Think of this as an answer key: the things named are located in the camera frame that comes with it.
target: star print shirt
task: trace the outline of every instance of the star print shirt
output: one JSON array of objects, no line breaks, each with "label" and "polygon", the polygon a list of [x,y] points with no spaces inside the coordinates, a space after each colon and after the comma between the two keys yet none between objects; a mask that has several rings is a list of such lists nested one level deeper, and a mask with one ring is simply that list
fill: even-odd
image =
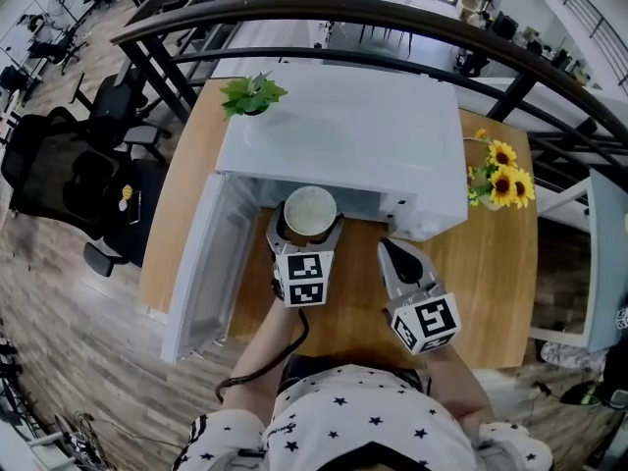
[{"label": "star print shirt", "polygon": [[199,417],[173,470],[345,471],[374,458],[432,471],[549,471],[552,463],[521,426],[482,425],[472,443],[440,404],[395,375],[348,365],[280,394],[268,427],[245,410]]}]

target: black chair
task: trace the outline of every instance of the black chair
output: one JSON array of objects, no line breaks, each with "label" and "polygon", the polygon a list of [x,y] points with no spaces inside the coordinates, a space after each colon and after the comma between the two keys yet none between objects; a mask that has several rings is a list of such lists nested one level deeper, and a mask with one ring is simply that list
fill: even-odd
[{"label": "black chair", "polygon": [[0,87],[6,90],[9,95],[17,90],[21,90],[25,93],[22,98],[23,104],[28,101],[33,90],[38,85],[38,80],[33,80],[25,72],[18,70],[14,66],[5,67],[0,74]]},{"label": "black chair", "polygon": [[106,77],[98,87],[93,101],[80,90],[85,73],[72,90],[70,104],[79,101],[89,110],[89,126],[92,132],[111,140],[112,147],[121,144],[127,131],[142,124],[139,109],[148,102],[142,90],[146,79],[137,69],[130,69],[121,82],[117,75]]},{"label": "black chair", "polygon": [[[14,189],[13,209],[77,227],[120,255],[87,246],[83,256],[96,272],[108,277],[117,263],[141,267],[167,166],[132,161],[60,107],[47,117],[23,117],[0,170]],[[129,210],[119,208],[127,184],[141,192],[139,221],[132,225]]]},{"label": "black chair", "polygon": [[76,35],[77,26],[74,26],[66,31],[64,37],[57,43],[40,42],[35,40],[28,48],[28,53],[31,58],[51,59],[55,65],[61,65],[61,75],[65,75],[66,67],[68,66],[68,63],[70,63],[70,60],[74,58],[79,61],[77,52],[87,45],[87,42],[82,42],[79,45],[76,45]]}]

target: black cable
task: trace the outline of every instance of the black cable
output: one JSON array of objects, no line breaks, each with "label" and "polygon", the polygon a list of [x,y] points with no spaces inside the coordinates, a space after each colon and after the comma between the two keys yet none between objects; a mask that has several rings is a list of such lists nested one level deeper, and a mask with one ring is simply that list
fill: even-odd
[{"label": "black cable", "polygon": [[231,388],[233,386],[241,386],[242,384],[247,384],[254,381],[255,379],[259,379],[262,375],[266,375],[268,372],[279,366],[282,361],[284,361],[288,356],[295,352],[300,347],[300,345],[305,342],[305,339],[307,339],[307,336],[310,334],[310,325],[305,318],[305,313],[301,309],[298,310],[298,317],[301,318],[301,323],[303,324],[303,333],[301,334],[301,336],[296,339],[294,343],[286,347],[275,359],[273,359],[263,368],[260,368],[256,372],[250,373],[248,375],[225,379],[223,382],[221,382],[215,390],[216,397],[221,403],[224,401],[223,395],[221,394],[222,390]]},{"label": "black cable", "polygon": [[[83,427],[81,421],[83,423],[86,423],[86,426],[88,427],[89,431],[91,434],[95,435],[94,431],[91,429],[91,422],[104,422],[105,424],[110,424],[111,426],[113,426],[114,428],[116,428],[118,431],[120,431],[121,433],[124,433],[125,435],[134,438],[136,440],[147,440],[149,442],[153,442],[156,444],[161,444],[161,445],[168,445],[168,446],[173,446],[174,448],[178,448],[179,450],[183,450],[183,446],[181,445],[176,445],[176,444],[172,444],[170,442],[164,442],[163,440],[155,440],[154,438],[148,438],[145,436],[138,436],[138,435],[134,435],[133,433],[130,433],[129,431],[127,431],[124,428],[121,428],[118,424],[111,422],[110,420],[107,419],[97,419],[94,416],[87,414],[87,413],[81,413],[78,415],[77,417],[78,421],[79,421],[79,428],[81,429]],[[81,433],[83,433],[84,435],[87,436],[87,434],[85,433],[84,430],[80,431]]]}]

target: sleeve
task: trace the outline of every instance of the sleeve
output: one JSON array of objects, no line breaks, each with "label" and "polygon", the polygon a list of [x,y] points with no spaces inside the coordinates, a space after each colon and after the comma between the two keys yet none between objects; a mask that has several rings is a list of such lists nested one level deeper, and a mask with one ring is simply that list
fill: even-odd
[{"label": "sleeve", "polygon": [[476,454],[487,471],[550,471],[550,448],[530,438],[518,424],[494,422],[480,426]]},{"label": "sleeve", "polygon": [[191,425],[189,442],[172,471],[260,469],[264,424],[246,410],[201,415]]}]

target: table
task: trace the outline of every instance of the table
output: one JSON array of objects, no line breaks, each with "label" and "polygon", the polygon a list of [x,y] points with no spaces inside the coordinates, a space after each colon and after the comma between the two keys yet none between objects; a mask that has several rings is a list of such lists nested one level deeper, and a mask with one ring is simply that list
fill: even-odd
[{"label": "table", "polygon": [[185,125],[155,210],[139,278],[139,299],[160,312],[170,309],[187,234],[227,131],[224,94],[219,90],[226,82],[210,79],[205,83],[196,101],[203,110],[193,110]]},{"label": "table", "polygon": [[[155,212],[139,282],[139,298],[168,313],[196,205],[218,160],[227,130],[219,88],[209,80],[185,126]],[[460,111],[470,136],[485,128],[510,143],[518,162],[532,169],[526,134],[484,117]],[[481,149],[466,145],[469,154]],[[271,211],[262,211],[235,303],[229,338],[249,341],[272,302],[271,261],[265,230]],[[456,347],[473,368],[504,368],[521,364],[528,338],[537,272],[537,220],[533,203],[526,210],[495,213],[472,208],[464,224],[418,243],[428,252],[456,295],[463,323]],[[387,296],[376,260],[376,245],[386,226],[348,220],[340,237],[325,306],[307,309],[311,333],[299,351],[335,354],[347,361],[360,358],[412,367],[407,354],[387,327],[382,309]]]},{"label": "table", "polygon": [[[521,167],[532,162],[525,132],[460,111],[463,132],[485,128],[495,139],[513,146]],[[482,151],[465,144],[468,157]],[[271,211],[260,216],[255,240],[235,303],[229,338],[248,342],[273,299],[271,258],[264,237]],[[472,368],[507,368],[522,363],[534,305],[537,274],[537,213],[504,208],[490,212],[471,208],[467,222],[416,245],[433,259],[455,294],[462,333],[454,343]],[[387,326],[382,309],[387,295],[376,259],[376,246],[387,235],[384,224],[345,223],[328,300],[306,310],[310,336],[299,353],[339,356],[343,360],[383,363],[399,368],[420,366]]]}]

